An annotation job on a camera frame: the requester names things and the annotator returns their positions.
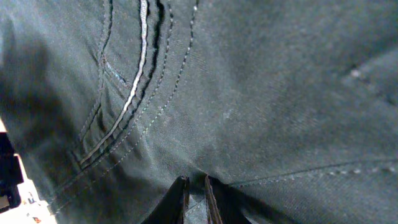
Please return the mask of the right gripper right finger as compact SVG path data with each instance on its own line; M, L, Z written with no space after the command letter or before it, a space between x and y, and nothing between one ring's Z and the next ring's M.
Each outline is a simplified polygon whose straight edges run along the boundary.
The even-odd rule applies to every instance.
M211 224L251 224L236 206L233 194L220 180L205 177L207 222Z

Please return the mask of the black shorts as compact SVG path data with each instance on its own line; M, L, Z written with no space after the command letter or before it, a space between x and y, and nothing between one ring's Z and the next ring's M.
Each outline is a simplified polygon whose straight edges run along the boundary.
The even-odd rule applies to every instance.
M2 1L1 119L22 222L396 223L397 2Z

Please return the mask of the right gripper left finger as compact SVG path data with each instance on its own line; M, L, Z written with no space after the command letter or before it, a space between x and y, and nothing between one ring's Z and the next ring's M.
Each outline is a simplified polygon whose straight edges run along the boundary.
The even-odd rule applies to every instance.
M179 176L170 186L162 200L142 224L184 224L188 209L190 180Z

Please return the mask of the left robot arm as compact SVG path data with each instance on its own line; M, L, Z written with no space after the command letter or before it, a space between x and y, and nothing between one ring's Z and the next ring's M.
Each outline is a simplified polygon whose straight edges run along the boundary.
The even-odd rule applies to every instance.
M19 159L6 133L1 133L1 213L21 204L18 185L24 182Z

